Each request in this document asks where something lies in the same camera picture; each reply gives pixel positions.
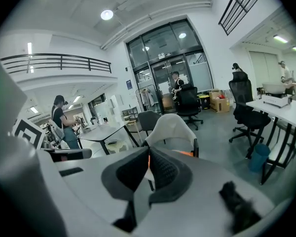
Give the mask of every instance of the woman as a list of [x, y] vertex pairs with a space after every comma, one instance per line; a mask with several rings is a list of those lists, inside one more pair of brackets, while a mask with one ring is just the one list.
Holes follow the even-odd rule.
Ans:
[[64, 129], [64, 141], [68, 144], [70, 149], [79, 149], [77, 138], [74, 134], [72, 125], [78, 123], [77, 120], [70, 121], [67, 120], [67, 117], [64, 115], [62, 107], [65, 104], [65, 99], [63, 96], [58, 95], [55, 98], [54, 106], [51, 110], [51, 118], [52, 120], [60, 127]]

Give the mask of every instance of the jeans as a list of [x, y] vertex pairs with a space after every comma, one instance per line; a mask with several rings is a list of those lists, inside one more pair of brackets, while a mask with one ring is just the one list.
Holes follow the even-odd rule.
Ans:
[[71, 127], [64, 128], [64, 141], [68, 144], [70, 149], [79, 149], [78, 140]]

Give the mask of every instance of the person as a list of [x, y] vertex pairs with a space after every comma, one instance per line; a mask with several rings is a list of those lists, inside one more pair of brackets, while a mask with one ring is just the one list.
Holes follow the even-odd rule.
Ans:
[[[282, 83], [286, 83], [286, 84], [292, 83], [293, 82], [293, 77], [292, 77], [291, 71], [285, 65], [285, 62], [284, 61], [281, 61], [278, 64], [281, 65], [281, 68], [282, 68], [281, 82]], [[293, 90], [294, 90], [294, 86], [292, 86], [290, 88], [287, 88], [287, 89], [285, 89], [285, 94], [292, 95], [293, 94]]]
[[175, 85], [174, 85], [174, 90], [173, 93], [174, 94], [177, 94], [181, 91], [181, 86], [184, 84], [184, 81], [182, 79], [179, 78], [179, 72], [178, 71], [174, 71], [172, 72], [172, 78], [175, 82]]
[[62, 107], [65, 105], [65, 99], [63, 96], [58, 95], [55, 98], [53, 108], [51, 110], [51, 118], [58, 125], [58, 127], [64, 129], [64, 141], [68, 144], [70, 149], [79, 149], [78, 140], [74, 134], [71, 126], [78, 123], [77, 120], [67, 120]]

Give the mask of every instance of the white device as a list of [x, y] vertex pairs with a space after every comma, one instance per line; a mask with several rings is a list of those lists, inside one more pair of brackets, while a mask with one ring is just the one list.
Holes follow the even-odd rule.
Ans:
[[262, 95], [262, 100], [264, 103], [272, 104], [279, 108], [289, 105], [292, 102], [292, 99], [289, 96], [276, 97], [276, 96]]

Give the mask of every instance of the cardboard box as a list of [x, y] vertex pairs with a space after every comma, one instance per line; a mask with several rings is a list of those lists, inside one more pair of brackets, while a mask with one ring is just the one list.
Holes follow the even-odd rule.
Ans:
[[229, 108], [229, 98], [211, 99], [211, 109], [214, 110], [216, 113], [227, 113], [229, 112]]

